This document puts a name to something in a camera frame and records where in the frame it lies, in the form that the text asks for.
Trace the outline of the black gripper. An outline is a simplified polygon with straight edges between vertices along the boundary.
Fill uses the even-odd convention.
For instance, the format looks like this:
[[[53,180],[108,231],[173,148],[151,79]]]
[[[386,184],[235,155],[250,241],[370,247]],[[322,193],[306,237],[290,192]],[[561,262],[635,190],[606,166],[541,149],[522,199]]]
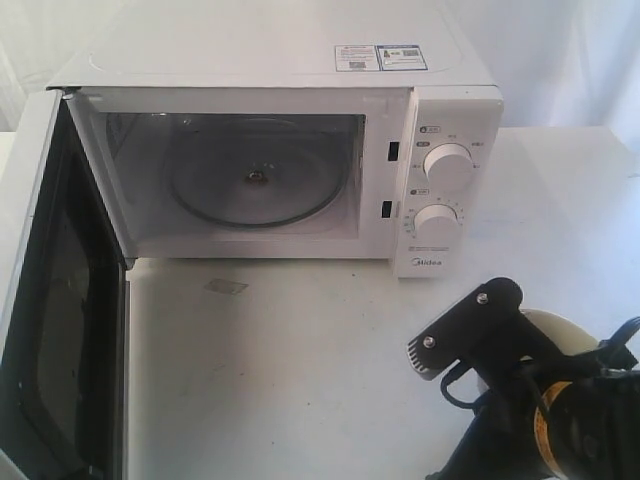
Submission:
[[[604,343],[567,356],[524,339],[511,362],[478,346],[442,371],[442,395],[474,418],[437,478],[604,478]]]

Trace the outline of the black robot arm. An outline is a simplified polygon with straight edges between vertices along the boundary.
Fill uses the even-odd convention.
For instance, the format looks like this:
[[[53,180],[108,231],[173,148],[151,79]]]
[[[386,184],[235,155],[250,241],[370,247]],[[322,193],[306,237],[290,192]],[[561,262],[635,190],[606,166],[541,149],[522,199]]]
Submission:
[[[411,360],[444,355],[443,397],[474,418],[435,479],[636,479],[639,370],[632,318],[581,353],[565,354],[524,313],[474,337],[427,331]]]

